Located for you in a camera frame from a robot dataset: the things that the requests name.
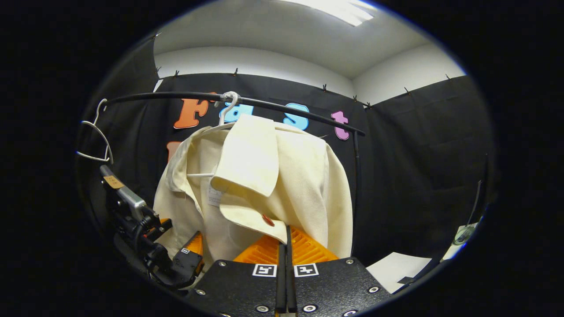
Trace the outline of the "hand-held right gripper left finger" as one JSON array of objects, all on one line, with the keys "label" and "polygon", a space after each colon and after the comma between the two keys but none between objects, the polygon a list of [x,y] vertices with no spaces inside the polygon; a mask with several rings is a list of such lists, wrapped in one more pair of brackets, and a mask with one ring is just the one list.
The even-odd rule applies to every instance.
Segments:
[{"label": "hand-held right gripper left finger", "polygon": [[263,236],[233,260],[213,263],[187,295],[214,317],[281,317],[287,312],[286,245]]}]

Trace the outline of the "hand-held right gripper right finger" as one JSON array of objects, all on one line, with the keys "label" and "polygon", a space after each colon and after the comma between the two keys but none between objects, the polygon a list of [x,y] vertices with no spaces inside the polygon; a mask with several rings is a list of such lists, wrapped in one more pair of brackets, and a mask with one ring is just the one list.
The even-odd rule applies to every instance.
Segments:
[{"label": "hand-held right gripper right finger", "polygon": [[355,257],[339,258],[290,225],[286,232],[288,314],[348,317],[368,312],[391,298],[391,293]]}]

